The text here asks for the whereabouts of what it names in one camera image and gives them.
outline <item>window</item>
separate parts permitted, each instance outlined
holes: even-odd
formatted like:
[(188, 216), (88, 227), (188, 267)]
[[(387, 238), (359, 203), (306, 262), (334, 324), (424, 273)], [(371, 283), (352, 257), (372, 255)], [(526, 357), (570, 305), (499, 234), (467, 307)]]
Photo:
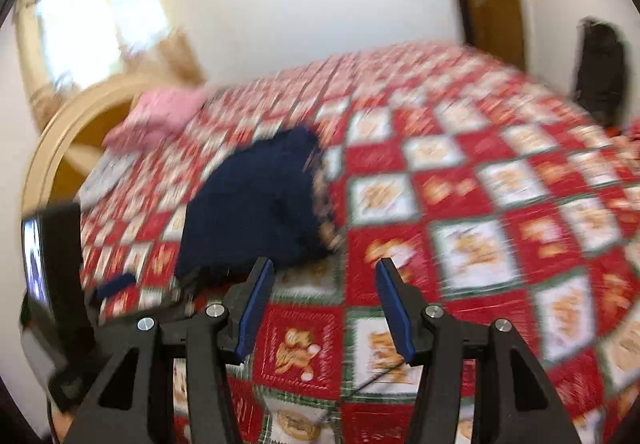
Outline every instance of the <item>window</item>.
[(169, 29), (159, 0), (39, 0), (36, 14), (52, 82), (80, 89), (121, 71), (122, 50), (149, 49)]

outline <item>pink pillow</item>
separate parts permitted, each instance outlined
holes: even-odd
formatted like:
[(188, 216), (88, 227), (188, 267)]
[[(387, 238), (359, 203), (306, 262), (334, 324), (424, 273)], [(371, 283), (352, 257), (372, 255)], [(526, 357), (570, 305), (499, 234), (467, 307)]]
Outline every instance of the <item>pink pillow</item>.
[(144, 92), (127, 119), (113, 128), (102, 145), (116, 153), (148, 151), (180, 134), (202, 108), (203, 88), (155, 88)]

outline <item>metal screw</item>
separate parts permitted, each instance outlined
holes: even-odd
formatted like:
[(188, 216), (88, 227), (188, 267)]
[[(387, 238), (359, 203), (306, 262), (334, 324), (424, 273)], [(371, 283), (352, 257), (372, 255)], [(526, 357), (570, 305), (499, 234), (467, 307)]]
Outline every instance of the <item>metal screw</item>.
[(513, 328), (513, 325), (508, 319), (500, 318), (495, 321), (495, 327), (500, 332), (509, 332)]
[(155, 324), (156, 322), (153, 318), (142, 318), (140, 321), (138, 321), (138, 330), (146, 332), (148, 330), (151, 330)]
[(225, 313), (225, 306), (222, 303), (212, 303), (205, 312), (210, 318), (219, 318)]
[(438, 319), (442, 318), (442, 316), (444, 315), (444, 310), (442, 310), (442, 307), (440, 305), (429, 305), (424, 310), (424, 313), (430, 318)]

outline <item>blue gripper pad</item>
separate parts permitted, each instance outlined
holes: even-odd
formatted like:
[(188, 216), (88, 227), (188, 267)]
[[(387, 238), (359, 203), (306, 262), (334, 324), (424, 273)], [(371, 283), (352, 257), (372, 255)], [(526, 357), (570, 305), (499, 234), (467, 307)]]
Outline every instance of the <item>blue gripper pad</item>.
[(244, 361), (244, 358), (254, 350), (255, 339), (257, 338), (258, 329), (262, 323), (264, 310), (271, 296), (274, 282), (273, 262), (266, 260), (238, 325), (238, 344), (236, 345), (235, 354), (240, 361)]
[(390, 259), (383, 258), (376, 265), (376, 288), (380, 303), (382, 303), (382, 310), (385, 313), (386, 323), (389, 325), (391, 337), (396, 345), (396, 351), (404, 357), (405, 363), (411, 363), (415, 359), (412, 326), (398, 293), (398, 285), (403, 286), (404, 284), (396, 267), (393, 263), (389, 266), (386, 260), (391, 262)]

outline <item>bedspread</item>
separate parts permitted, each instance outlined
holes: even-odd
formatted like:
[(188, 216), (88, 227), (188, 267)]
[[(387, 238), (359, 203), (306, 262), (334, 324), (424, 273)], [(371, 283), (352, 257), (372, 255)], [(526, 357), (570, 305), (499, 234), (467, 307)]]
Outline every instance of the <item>bedspread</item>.
[[(584, 442), (609, 436), (638, 394), (640, 183), (578, 108), (468, 47), (332, 56), (206, 104), (82, 217), (83, 285), (137, 276), (103, 315), (157, 304), (203, 181), (236, 147), (300, 122), (321, 138), (346, 243), (278, 270), (254, 354), (229, 367), (243, 439), (403, 442), (419, 369), (398, 368), (314, 425), (400, 359), (374, 286), (384, 256), (455, 316), (510, 319)], [(473, 390), (467, 363), (457, 442), (470, 436)], [(174, 401), (185, 439), (183, 388)]]

